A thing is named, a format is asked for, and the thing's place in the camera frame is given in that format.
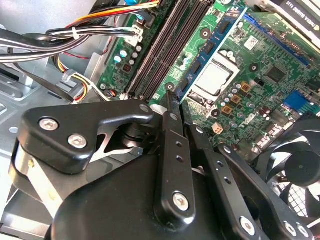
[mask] motherboard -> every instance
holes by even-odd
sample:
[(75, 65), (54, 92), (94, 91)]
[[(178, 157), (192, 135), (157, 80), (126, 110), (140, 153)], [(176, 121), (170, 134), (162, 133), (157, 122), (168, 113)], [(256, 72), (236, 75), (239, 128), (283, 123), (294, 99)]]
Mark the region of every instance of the motherboard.
[(304, 113), (320, 111), (320, 50), (274, 12), (244, 1), (162, 1), (127, 26), (99, 86), (110, 98), (187, 101), (213, 146), (250, 161)]

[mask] label sticker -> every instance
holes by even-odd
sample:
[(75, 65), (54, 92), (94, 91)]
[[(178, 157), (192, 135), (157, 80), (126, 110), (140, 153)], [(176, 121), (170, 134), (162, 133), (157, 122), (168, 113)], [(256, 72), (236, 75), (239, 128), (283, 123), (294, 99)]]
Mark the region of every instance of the label sticker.
[(258, 39), (256, 39), (254, 36), (250, 36), (249, 39), (245, 42), (244, 46), (251, 51), (258, 42)]

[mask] ram slot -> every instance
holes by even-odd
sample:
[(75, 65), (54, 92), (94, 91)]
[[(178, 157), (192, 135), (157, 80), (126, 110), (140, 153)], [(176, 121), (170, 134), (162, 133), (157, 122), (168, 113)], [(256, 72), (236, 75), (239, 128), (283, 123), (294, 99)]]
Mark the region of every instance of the ram slot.
[(184, 16), (189, 4), (190, 0), (178, 1), (172, 13), (170, 14), (170, 17), (163, 26), (158, 38), (151, 47), (148, 55), (145, 57), (145, 60), (135, 75), (133, 81), (128, 84), (127, 88), (124, 90), (126, 94), (130, 94), (133, 97), (135, 96), (135, 93), (140, 88), (141, 83), (146, 76), (148, 76), (152, 67), (157, 62), (158, 57), (161, 55), (161, 52), (163, 52), (166, 44), (168, 43), (168, 39), (170, 39), (173, 33), (177, 30), (177, 25)]
[(141, 99), (148, 102), (154, 96), (212, 4), (213, 1), (199, 1), (193, 6), (183, 27), (174, 38), (174, 41), (162, 56), (160, 64), (149, 78), (151, 81), (143, 88), (144, 91), (140, 96)]

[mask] white connector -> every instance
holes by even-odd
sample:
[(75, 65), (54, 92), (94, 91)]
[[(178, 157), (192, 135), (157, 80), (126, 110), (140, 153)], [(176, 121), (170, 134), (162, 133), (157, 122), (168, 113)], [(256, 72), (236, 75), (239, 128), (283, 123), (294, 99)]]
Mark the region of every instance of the white connector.
[(138, 43), (141, 43), (144, 39), (144, 27), (138, 23), (132, 25), (132, 27), (134, 28), (135, 35), (125, 37), (124, 41), (130, 44), (131, 46), (136, 47)]

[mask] fan blade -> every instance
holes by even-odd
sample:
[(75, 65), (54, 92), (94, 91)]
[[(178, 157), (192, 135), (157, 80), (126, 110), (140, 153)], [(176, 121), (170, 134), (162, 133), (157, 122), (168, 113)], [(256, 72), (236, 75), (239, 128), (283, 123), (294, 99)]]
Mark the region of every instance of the fan blade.
[(285, 165), (286, 165), (287, 160), (284, 160), (283, 162), (281, 162), (280, 164), (278, 164), (277, 166), (275, 166), (275, 168), (273, 168), (267, 178), (266, 178), (266, 182), (269, 182), (275, 175), (281, 173), (283, 170), (285, 170)]
[(284, 201), (284, 203), (287, 205), (289, 205), (289, 192), (291, 187), (292, 187), (292, 183), (286, 186), (279, 196), (282, 199), (282, 201)]
[(288, 153), (288, 154), (294, 154), (294, 153), (302, 152), (302, 151), (313, 152), (313, 149), (308, 143), (306, 143), (304, 141), (297, 141), (297, 142), (288, 143), (286, 145), (283, 145), (283, 146), (277, 148), (276, 150), (274, 150), (274, 153), (283, 152), (283, 153)]
[(320, 217), (320, 202), (315, 199), (308, 189), (305, 190), (305, 209), (309, 218)]
[(320, 138), (320, 132), (316, 131), (302, 131), (301, 134), (308, 139), (308, 142), (311, 145), (312, 151), (316, 154), (320, 155), (320, 144), (319, 144), (319, 138)]

